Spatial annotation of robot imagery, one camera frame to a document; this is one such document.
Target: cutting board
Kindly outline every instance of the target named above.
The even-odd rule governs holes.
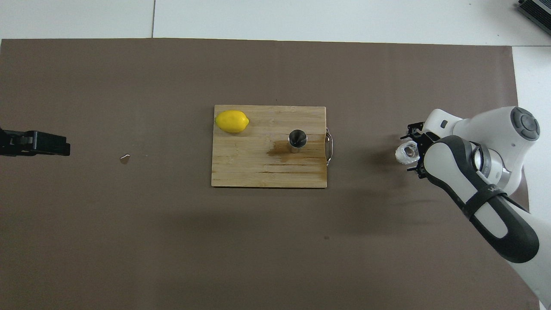
[[[326,188],[326,110],[324,106],[215,105],[214,118],[240,110],[249,125],[228,133],[213,129],[212,186]],[[291,153],[289,134],[303,130],[306,145]]]

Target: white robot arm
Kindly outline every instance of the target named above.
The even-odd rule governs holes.
[[[415,170],[444,189],[486,241],[551,309],[551,223],[509,198],[527,150],[539,137],[533,115],[505,107],[460,119],[434,110],[408,126],[418,147]]]

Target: yellow lemon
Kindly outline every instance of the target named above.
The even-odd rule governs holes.
[[[225,132],[237,133],[247,128],[249,119],[242,111],[227,110],[218,114],[214,122]]]

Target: white floor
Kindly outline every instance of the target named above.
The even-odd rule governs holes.
[[[547,203],[551,36],[517,12],[515,4],[514,0],[0,0],[0,39],[155,37],[514,46],[519,106],[533,112],[542,127],[542,136],[525,162],[530,208],[551,221]]]

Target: metal ring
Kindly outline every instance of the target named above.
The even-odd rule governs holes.
[[[326,128],[325,132],[325,145],[327,148],[327,144],[329,143],[329,156],[327,155],[327,149],[325,151],[325,159],[327,160],[327,166],[329,167],[329,162],[331,161],[331,158],[333,157],[333,137],[329,133],[329,128]]]

